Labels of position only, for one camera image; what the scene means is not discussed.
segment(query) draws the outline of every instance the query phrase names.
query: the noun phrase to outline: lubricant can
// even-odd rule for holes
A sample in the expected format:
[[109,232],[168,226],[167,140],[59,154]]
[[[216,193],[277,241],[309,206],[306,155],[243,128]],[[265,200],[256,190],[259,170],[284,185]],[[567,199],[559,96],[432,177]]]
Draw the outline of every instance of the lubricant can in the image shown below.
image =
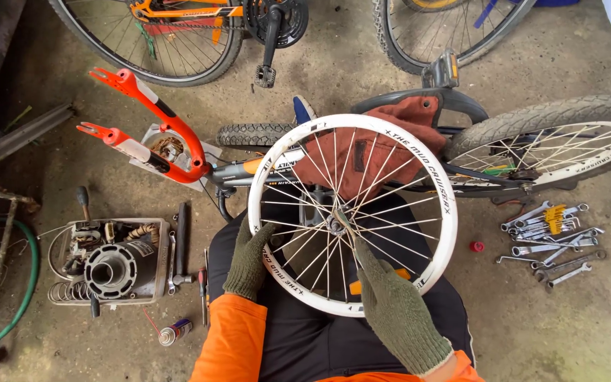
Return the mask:
[[167,326],[159,332],[159,343],[171,346],[178,338],[181,338],[192,330],[192,322],[187,318],[178,320],[174,325]]

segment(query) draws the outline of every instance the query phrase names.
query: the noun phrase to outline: blue shoe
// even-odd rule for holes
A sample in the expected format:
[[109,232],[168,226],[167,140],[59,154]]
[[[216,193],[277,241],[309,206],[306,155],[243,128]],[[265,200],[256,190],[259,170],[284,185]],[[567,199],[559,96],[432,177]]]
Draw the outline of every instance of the blue shoe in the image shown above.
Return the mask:
[[301,95],[294,97],[294,120],[293,123],[303,124],[317,118],[315,110],[312,109],[310,103]]

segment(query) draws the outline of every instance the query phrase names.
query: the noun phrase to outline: coil spring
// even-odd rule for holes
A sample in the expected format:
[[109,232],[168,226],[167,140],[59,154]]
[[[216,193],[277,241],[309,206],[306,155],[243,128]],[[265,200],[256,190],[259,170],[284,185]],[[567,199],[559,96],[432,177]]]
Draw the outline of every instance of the coil spring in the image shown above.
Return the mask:
[[89,292],[85,281],[59,282],[51,285],[47,295],[51,302],[88,301],[90,300]]

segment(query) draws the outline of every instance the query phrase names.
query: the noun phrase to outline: orange jacket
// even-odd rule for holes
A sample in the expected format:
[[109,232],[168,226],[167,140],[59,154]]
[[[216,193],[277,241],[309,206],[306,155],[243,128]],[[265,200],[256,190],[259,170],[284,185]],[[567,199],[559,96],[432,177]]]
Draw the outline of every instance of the orange jacket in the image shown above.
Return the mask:
[[[239,296],[224,294],[210,306],[213,322],[195,362],[190,382],[257,382],[266,333],[267,308]],[[455,352],[457,366],[449,382],[484,382],[471,360]],[[364,372],[352,377],[326,378],[319,382],[421,382],[413,375]]]

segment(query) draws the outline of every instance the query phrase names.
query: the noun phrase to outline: work glove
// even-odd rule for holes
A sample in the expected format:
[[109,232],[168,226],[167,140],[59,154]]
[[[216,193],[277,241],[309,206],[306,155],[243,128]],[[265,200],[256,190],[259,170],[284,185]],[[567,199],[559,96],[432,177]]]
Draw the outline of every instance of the work glove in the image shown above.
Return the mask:
[[374,333],[414,375],[423,377],[442,366],[454,350],[435,329],[416,287],[377,260],[361,237],[355,238],[355,252],[364,269],[357,271],[362,305]]
[[249,230],[249,219],[245,216],[240,226],[240,234],[235,242],[235,254],[227,279],[223,284],[226,292],[237,294],[256,301],[256,293],[261,289],[266,278],[266,266],[263,265],[263,247],[275,232],[275,225],[268,223],[254,237]]

